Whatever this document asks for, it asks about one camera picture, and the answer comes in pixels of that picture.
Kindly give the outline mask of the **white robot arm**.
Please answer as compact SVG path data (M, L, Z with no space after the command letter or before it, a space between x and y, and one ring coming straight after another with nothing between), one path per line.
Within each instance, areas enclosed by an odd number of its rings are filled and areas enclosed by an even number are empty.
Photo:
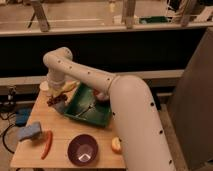
M127 171L177 171L149 86L134 75L117 75L72 61L66 47L46 53L47 81L58 90L67 75L107 94Z

